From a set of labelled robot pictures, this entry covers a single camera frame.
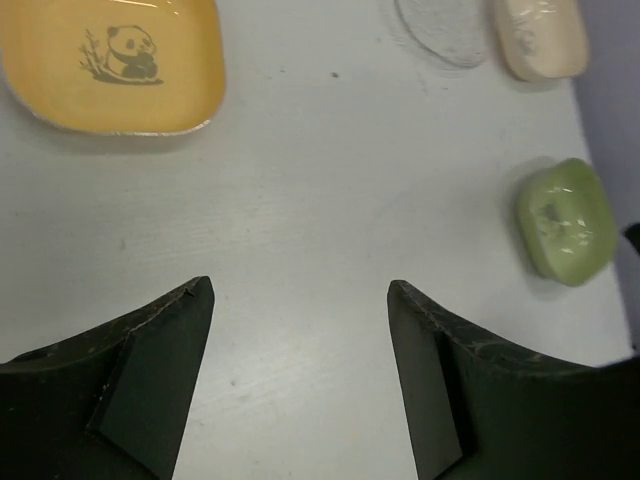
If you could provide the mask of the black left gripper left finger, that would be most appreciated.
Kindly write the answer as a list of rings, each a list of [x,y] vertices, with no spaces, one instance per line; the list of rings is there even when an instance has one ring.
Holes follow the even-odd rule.
[[[213,310],[195,277],[3,363],[2,478],[172,478]]]

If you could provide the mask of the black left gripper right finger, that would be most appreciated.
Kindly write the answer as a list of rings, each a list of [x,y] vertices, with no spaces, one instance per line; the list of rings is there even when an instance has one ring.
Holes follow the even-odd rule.
[[[513,343],[393,281],[389,328],[421,479],[635,479],[639,361]]]

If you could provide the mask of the green square panda dish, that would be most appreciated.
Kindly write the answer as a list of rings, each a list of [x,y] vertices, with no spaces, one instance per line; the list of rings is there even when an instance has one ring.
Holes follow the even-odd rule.
[[[548,280],[580,287],[612,261],[618,230],[595,169],[569,158],[532,174],[514,210],[532,266]]]

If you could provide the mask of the yellow square panda dish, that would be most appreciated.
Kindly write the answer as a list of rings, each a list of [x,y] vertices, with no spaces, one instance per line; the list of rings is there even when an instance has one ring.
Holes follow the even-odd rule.
[[[14,98],[57,128],[190,133],[225,94],[218,8],[212,0],[4,1],[1,72]]]

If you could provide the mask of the cream square panda dish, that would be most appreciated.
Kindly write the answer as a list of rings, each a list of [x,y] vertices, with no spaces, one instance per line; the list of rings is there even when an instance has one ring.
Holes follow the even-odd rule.
[[[506,67],[529,83],[573,78],[587,69],[589,41],[573,0],[491,3]]]

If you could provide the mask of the clear glass small dish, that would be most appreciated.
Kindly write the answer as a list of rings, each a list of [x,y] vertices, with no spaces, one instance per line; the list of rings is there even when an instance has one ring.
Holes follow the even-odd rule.
[[[409,37],[447,66],[468,70],[484,62],[484,1],[400,0],[394,7]]]

